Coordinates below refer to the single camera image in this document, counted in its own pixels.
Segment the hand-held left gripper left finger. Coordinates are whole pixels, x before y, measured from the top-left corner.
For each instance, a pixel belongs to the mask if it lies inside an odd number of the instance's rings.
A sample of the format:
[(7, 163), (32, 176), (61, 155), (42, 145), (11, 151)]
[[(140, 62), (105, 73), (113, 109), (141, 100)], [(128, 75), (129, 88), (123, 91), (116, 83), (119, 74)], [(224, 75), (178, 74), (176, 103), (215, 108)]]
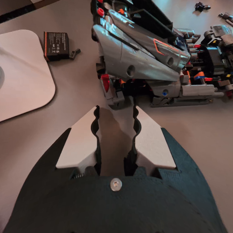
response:
[(91, 166), (100, 175), (101, 148), (97, 136), (99, 117), (100, 107), (95, 106), (71, 127), (56, 168), (75, 167), (84, 173)]

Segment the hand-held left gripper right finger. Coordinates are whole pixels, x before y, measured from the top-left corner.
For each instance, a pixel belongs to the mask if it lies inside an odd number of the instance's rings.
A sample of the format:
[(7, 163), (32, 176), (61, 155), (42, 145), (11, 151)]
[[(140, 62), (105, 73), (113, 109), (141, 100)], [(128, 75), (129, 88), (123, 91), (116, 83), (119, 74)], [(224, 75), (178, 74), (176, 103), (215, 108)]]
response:
[(139, 167), (144, 167), (148, 176), (156, 174), (159, 168), (176, 169), (161, 126), (137, 105), (133, 106), (133, 119), (135, 136), (124, 158), (125, 175), (133, 176)]

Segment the grey lego car model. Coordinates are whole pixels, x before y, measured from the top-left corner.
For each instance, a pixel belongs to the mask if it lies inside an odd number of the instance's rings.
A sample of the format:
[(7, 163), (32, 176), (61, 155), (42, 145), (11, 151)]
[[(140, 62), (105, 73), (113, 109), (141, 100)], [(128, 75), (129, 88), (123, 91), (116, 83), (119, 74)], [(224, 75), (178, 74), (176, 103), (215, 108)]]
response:
[(123, 108), (128, 96), (134, 103), (147, 96), (151, 107), (233, 98), (229, 24), (210, 26), (197, 44), (200, 34), (175, 28), (152, 0), (92, 0), (90, 10), (97, 76), (112, 109)]

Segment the small dark grey lego piece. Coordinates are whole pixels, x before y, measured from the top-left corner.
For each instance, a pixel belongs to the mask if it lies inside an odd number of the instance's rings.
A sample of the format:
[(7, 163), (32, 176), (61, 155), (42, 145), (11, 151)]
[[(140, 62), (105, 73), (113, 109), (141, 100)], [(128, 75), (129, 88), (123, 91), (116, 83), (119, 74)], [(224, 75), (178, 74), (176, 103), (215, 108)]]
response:
[(78, 54), (81, 53), (81, 50), (78, 48), (71, 52), (69, 59), (74, 60)]

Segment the small grey lego panel assembly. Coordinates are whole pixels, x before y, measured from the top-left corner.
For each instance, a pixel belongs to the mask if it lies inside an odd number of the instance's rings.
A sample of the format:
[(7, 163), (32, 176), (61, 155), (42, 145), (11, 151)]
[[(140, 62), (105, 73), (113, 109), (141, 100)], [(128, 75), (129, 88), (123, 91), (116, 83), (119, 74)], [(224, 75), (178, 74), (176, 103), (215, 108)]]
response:
[(229, 13), (225, 12), (225, 13), (220, 13), (218, 15), (218, 17), (222, 18), (223, 20), (225, 20), (230, 26), (233, 27), (233, 16), (230, 15)]

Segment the black cross lego connector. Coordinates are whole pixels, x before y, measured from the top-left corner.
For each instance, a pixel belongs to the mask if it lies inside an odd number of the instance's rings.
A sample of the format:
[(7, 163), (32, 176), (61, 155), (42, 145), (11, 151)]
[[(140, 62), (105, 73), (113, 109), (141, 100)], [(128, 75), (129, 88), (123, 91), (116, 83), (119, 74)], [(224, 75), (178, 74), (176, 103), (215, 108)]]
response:
[(207, 11), (211, 9), (210, 5), (205, 5), (202, 2), (196, 3), (194, 7), (195, 7), (195, 11), (198, 11), (198, 12), (203, 12), (203, 11)]

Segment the white lamp base stand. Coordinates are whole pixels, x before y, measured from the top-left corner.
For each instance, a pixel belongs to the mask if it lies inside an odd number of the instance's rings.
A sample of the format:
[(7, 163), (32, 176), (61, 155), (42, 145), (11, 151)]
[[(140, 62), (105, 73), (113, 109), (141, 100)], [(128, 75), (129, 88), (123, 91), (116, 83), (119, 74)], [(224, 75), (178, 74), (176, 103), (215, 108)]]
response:
[(48, 104), (55, 84), (39, 37), (29, 30), (0, 35), (0, 121)]

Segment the black battery pack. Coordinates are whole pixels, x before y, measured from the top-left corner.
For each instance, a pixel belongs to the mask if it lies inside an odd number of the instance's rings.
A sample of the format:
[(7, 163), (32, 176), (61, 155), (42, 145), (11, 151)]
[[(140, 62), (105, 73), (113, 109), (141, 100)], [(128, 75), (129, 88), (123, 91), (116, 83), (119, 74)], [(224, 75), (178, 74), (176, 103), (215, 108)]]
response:
[(64, 32), (44, 32), (44, 58), (47, 62), (69, 59), (69, 38)]

